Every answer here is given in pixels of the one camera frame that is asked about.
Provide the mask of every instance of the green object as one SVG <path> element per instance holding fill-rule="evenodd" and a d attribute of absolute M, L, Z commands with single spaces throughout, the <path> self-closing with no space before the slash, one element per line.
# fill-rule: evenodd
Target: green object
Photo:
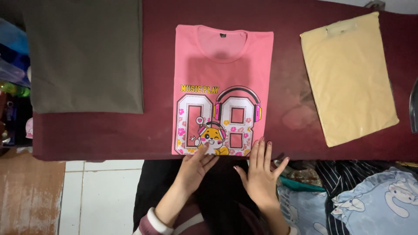
<path fill-rule="evenodd" d="M 316 185 L 304 184 L 301 182 L 297 182 L 291 179 L 288 179 L 284 176 L 280 176 L 280 182 L 282 185 L 288 187 L 289 189 L 297 192 L 325 192 L 323 187 L 319 187 Z"/>
<path fill-rule="evenodd" d="M 31 90 L 29 88 L 5 81 L 0 81 L 0 90 L 17 97 L 28 97 L 31 94 Z"/>

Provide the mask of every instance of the clothing pile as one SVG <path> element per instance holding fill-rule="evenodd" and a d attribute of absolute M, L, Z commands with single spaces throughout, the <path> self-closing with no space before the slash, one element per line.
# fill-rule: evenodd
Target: clothing pile
<path fill-rule="evenodd" d="M 414 234 L 418 229 L 413 171 L 385 161 L 316 161 L 310 167 L 324 190 L 295 191 L 283 178 L 278 186 L 282 212 L 298 234 Z"/>

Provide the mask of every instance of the pink headphones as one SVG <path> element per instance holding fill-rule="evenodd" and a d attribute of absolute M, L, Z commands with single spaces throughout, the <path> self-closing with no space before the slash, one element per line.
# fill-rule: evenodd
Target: pink headphones
<path fill-rule="evenodd" d="M 256 103 L 254 105 L 254 121 L 256 122 L 260 121 L 261 120 L 260 99 L 250 88 L 244 87 L 244 86 L 229 87 L 218 95 L 218 97 L 216 98 L 215 107 L 213 109 L 213 118 L 215 118 L 216 120 L 221 120 L 222 103 L 220 101 L 226 94 L 233 92 L 233 91 L 244 91 L 250 94 L 254 98 L 255 103 Z"/>
<path fill-rule="evenodd" d="M 221 139 L 222 140 L 224 140 L 225 139 L 225 137 L 227 136 L 226 135 L 226 133 L 225 133 L 225 130 L 222 128 L 222 126 L 219 124 L 219 123 L 216 123 L 216 122 L 207 122 L 205 125 L 203 125 L 203 126 L 201 126 L 200 128 L 199 128 L 199 130 L 197 131 L 197 133 L 199 134 L 199 135 L 202 135 L 203 134 L 203 132 L 205 132 L 206 130 L 207 130 L 207 126 L 206 125 L 217 125 L 217 126 L 219 126 L 220 127 L 220 129 L 218 130 L 219 131 L 219 134 L 220 134 L 220 136 L 221 136 Z"/>

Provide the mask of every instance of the person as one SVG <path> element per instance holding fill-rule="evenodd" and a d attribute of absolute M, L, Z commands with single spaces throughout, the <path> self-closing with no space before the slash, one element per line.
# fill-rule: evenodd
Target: person
<path fill-rule="evenodd" d="M 277 178 L 289 158 L 271 172 L 272 143 L 264 138 L 255 141 L 249 165 L 206 155 L 207 149 L 205 145 L 183 160 L 144 162 L 134 235 L 297 234 L 276 196 Z"/>

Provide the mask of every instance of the white floor tile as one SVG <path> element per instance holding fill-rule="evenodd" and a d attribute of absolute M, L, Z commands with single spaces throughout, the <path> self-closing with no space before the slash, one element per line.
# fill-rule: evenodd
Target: white floor tile
<path fill-rule="evenodd" d="M 141 170 L 84 173 L 80 235 L 132 234 Z"/>
<path fill-rule="evenodd" d="M 84 164 L 84 170 L 101 171 L 141 169 L 143 164 L 144 160 L 107 160 L 104 162 L 86 162 Z"/>
<path fill-rule="evenodd" d="M 84 161 L 68 161 L 65 163 L 65 171 L 83 171 Z"/>
<path fill-rule="evenodd" d="M 78 235 L 83 172 L 66 172 L 62 192 L 59 235 Z"/>

